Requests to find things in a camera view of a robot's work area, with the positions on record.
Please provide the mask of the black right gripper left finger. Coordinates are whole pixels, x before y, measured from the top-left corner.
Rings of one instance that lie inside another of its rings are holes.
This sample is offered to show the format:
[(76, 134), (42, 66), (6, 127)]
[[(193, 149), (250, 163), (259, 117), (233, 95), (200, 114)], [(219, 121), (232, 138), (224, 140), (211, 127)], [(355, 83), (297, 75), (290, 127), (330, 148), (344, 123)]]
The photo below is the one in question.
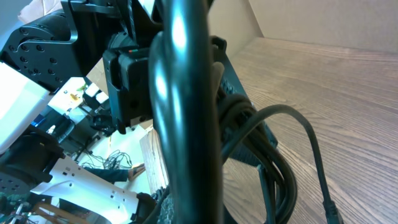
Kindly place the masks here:
[(174, 200), (169, 186), (161, 187), (154, 194), (139, 193), (136, 223), (143, 224), (173, 224)]

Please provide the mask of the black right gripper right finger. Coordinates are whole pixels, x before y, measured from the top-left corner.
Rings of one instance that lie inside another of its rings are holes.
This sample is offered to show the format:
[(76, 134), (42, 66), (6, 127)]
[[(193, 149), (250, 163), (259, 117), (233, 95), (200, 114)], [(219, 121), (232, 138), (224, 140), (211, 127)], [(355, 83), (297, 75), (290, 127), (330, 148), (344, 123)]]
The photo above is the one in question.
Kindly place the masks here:
[[(249, 106), (249, 98), (226, 55), (227, 41), (217, 36), (211, 36), (210, 39), (213, 46), (214, 61), (220, 62), (224, 66), (216, 97), (221, 143), (224, 146), (233, 140), (234, 131), (239, 129), (254, 114), (255, 108)], [(276, 148), (278, 141), (265, 121), (259, 124), (256, 129), (266, 136), (266, 140), (273, 148)], [(229, 158), (256, 167), (260, 164), (260, 161), (249, 148), (254, 148), (254, 145), (249, 138), (246, 138), (237, 145)]]

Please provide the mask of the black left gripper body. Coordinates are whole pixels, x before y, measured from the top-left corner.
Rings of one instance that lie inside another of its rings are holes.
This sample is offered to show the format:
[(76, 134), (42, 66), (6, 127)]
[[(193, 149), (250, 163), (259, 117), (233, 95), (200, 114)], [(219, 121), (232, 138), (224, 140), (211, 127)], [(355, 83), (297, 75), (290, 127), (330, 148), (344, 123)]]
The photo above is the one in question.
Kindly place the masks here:
[(112, 121), (121, 134), (152, 119), (148, 59), (148, 48), (103, 53)]

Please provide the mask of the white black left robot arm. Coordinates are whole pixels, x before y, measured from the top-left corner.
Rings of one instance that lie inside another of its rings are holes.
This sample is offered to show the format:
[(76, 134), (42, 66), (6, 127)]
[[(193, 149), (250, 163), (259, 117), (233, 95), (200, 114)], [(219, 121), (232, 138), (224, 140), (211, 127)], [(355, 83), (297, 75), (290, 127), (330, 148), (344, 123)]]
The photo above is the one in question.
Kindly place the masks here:
[[(15, 30), (1, 62), (34, 82), (45, 96), (102, 61), (111, 120), (120, 133), (153, 119), (180, 223), (232, 222), (222, 205), (221, 167), (237, 146), (262, 166), (277, 155), (275, 137), (254, 117), (244, 95), (229, 95), (215, 75), (226, 47), (208, 33), (208, 1), (156, 1), (152, 16), (138, 1), (63, 1), (62, 8)], [(49, 134), (33, 127), (40, 100), (22, 99), (27, 114), (7, 114), (1, 129), (4, 191), (28, 188), (90, 209), (112, 223), (155, 223), (161, 201), (123, 192), (63, 155)]]

